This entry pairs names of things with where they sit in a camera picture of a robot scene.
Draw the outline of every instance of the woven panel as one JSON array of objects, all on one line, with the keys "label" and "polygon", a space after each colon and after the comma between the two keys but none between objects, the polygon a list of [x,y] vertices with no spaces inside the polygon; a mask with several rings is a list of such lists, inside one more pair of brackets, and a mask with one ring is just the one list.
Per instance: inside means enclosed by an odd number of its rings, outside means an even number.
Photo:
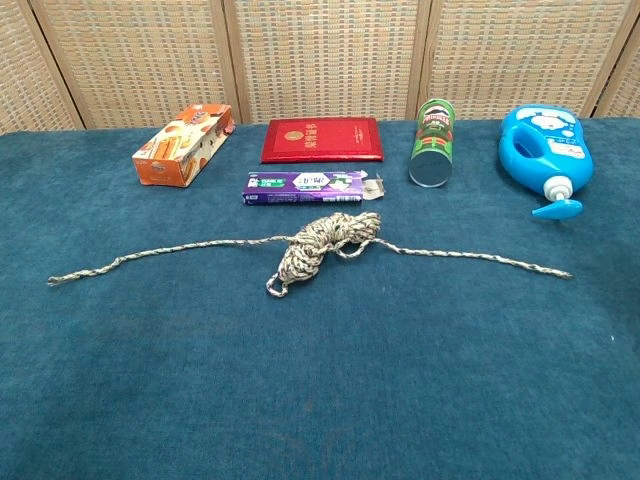
[{"label": "woven panel", "polygon": [[640,45],[634,49],[629,66],[620,72],[620,78],[605,115],[640,117]]},{"label": "woven panel", "polygon": [[16,1],[0,2],[0,133],[74,128]]},{"label": "woven panel", "polygon": [[162,126],[226,103],[208,0],[45,0],[96,127]]},{"label": "woven panel", "polygon": [[461,118],[530,102],[580,112],[634,1],[443,1],[427,96]]},{"label": "woven panel", "polygon": [[237,1],[251,120],[404,118],[417,3]]}]

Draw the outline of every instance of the blue bottle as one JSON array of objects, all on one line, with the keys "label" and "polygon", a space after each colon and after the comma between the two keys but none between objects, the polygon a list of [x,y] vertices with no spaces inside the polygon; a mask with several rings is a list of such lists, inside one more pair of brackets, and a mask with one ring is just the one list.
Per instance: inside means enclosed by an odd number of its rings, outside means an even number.
[{"label": "blue bottle", "polygon": [[564,219],[582,212],[571,200],[593,174],[582,125],[563,108],[523,105],[502,122],[500,162],[525,187],[553,202],[533,210],[536,217]]}]

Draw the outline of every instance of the purple box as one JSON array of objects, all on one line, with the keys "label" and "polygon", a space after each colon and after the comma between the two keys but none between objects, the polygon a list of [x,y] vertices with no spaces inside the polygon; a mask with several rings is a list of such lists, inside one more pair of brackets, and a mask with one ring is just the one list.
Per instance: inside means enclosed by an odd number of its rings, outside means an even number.
[{"label": "purple box", "polygon": [[359,202],[366,172],[250,172],[242,198],[247,205],[297,202]]}]

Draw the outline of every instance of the rope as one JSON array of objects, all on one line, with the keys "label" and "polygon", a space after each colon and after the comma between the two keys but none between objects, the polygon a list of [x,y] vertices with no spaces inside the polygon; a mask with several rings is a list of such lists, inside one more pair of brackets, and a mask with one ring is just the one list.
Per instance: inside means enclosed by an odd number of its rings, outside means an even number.
[{"label": "rope", "polygon": [[[267,291],[274,297],[282,298],[289,292],[289,285],[294,282],[308,280],[318,273],[320,264],[326,253],[334,252],[342,258],[354,258],[359,256],[370,243],[384,245],[389,250],[403,255],[421,255],[428,257],[463,257],[488,260],[503,263],[514,267],[523,268],[532,272],[546,275],[554,275],[559,278],[569,279],[572,275],[562,270],[542,267],[535,263],[527,263],[511,258],[491,255],[487,253],[448,252],[442,250],[413,250],[398,247],[393,243],[377,238],[380,230],[380,215],[377,213],[362,213],[357,216],[345,213],[334,213],[329,217],[323,217],[304,227],[294,237],[276,235],[258,240],[211,240],[209,242],[187,243],[175,247],[156,248],[143,252],[132,253],[123,257],[117,257],[113,262],[101,268],[91,270],[79,270],[61,277],[49,277],[48,285],[59,285],[64,282],[78,280],[84,277],[95,277],[110,272],[114,268],[129,260],[174,253],[191,248],[218,247],[224,245],[264,245],[265,243],[286,241],[289,242],[278,271],[267,281]],[[358,244],[358,248],[351,253],[342,251],[348,243]]]}]

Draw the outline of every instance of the red hardcover book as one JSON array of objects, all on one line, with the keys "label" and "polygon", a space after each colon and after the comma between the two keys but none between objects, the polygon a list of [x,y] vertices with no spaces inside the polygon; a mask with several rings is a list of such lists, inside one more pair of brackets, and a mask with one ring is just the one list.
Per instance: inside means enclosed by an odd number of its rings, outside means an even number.
[{"label": "red hardcover book", "polygon": [[271,120],[262,163],[381,162],[378,124],[369,117]]}]

